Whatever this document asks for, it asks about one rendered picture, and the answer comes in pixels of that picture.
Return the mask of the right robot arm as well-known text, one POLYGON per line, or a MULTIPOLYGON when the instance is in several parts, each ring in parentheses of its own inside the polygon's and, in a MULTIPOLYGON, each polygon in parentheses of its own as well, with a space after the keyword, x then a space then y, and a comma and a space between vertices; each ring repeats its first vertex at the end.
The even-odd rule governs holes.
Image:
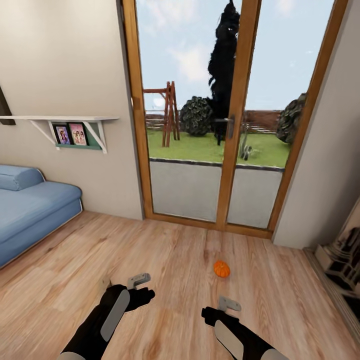
POLYGON ((216 338, 231 353, 234 360, 290 360, 264 339, 250 330, 227 309, 240 312, 242 306, 236 300, 220 296, 217 309, 207 306, 201 316, 207 325, 214 327, 216 338))

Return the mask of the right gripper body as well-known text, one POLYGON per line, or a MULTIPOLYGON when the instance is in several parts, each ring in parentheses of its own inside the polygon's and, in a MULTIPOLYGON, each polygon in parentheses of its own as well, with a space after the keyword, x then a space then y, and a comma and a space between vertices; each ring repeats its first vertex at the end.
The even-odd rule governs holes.
POLYGON ((219 314, 223 313, 222 310, 220 309, 215 309, 215 308, 212 308, 212 307, 209 307, 207 306, 206 307, 206 311, 205 311, 205 318, 204 318, 204 322, 207 324, 207 325, 210 325, 210 326, 215 326, 215 320, 216 318, 218 317, 219 314))

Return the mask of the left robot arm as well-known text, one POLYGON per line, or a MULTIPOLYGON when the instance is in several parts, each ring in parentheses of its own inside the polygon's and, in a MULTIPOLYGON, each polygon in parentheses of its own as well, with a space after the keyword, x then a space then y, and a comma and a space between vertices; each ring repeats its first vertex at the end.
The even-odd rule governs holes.
POLYGON ((137 289, 150 280, 151 275, 144 272, 128 278, 126 286, 108 287, 56 360, 101 360, 124 313, 149 304, 156 296, 147 287, 137 289))

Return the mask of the pillar candle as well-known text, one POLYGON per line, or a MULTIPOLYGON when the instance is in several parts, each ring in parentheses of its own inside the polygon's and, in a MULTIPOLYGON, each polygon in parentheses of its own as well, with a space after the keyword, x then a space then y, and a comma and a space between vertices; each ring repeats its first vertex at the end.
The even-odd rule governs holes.
POLYGON ((109 277, 103 277, 98 283, 97 283, 97 290, 102 298, 104 293, 107 292, 107 288, 110 287, 112 284, 109 277))

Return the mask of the pumpkin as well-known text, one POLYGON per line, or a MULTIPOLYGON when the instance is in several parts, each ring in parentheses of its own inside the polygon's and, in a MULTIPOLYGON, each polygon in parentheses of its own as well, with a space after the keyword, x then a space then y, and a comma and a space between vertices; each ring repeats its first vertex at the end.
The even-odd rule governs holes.
POLYGON ((231 273, 230 267, 223 261, 216 261, 213 265, 213 271, 218 277, 226 278, 231 273))

